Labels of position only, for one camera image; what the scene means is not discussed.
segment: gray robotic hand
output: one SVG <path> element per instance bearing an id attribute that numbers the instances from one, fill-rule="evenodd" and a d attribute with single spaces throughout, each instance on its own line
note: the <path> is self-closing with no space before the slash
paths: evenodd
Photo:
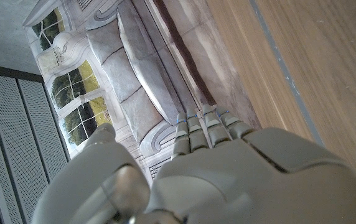
<path id="1" fill-rule="evenodd" d="M 100 126 L 46 189 L 32 222 L 356 223 L 356 175 L 305 139 L 255 131 L 205 105 L 178 115 L 172 160 L 151 189 L 113 127 Z"/>

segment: gray wall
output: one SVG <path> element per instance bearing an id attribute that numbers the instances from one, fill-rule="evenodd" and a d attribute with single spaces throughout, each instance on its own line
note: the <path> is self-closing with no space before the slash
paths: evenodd
<path id="1" fill-rule="evenodd" d="M 42 83 L 0 76 L 0 204 L 5 223 L 30 223 L 49 182 L 67 164 Z"/>
<path id="2" fill-rule="evenodd" d="M 23 30 L 38 0 L 0 0 L 0 66 L 40 74 Z"/>

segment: wooden surface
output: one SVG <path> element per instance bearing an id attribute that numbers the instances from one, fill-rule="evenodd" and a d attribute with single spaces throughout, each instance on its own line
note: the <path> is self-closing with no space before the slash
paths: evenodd
<path id="1" fill-rule="evenodd" d="M 207 0 L 256 114 L 312 139 L 249 0 Z M 257 0 L 326 148 L 356 172 L 356 1 Z"/>

